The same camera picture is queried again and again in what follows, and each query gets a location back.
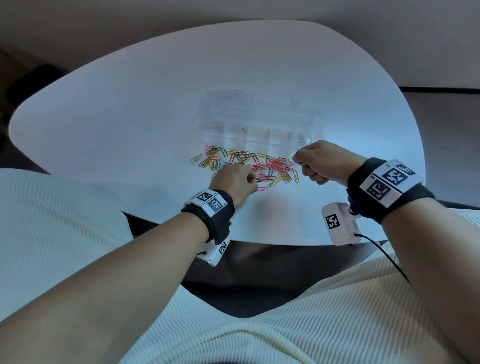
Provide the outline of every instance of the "wall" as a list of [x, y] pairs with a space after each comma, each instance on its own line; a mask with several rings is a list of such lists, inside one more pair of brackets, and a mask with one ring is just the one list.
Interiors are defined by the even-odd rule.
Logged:
[[476, 0], [3, 0], [0, 48], [75, 69], [184, 28], [303, 19], [359, 44], [399, 85], [480, 88], [479, 13]]

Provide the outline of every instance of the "hand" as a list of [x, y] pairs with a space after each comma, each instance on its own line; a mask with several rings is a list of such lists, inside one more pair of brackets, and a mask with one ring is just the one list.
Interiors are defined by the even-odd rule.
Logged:
[[302, 166], [303, 175], [317, 184], [332, 180], [345, 187], [350, 175], [367, 160], [326, 140], [304, 146], [292, 159]]
[[212, 179], [210, 190], [222, 190], [230, 195], [235, 208], [258, 190], [253, 169], [243, 164], [226, 164]]

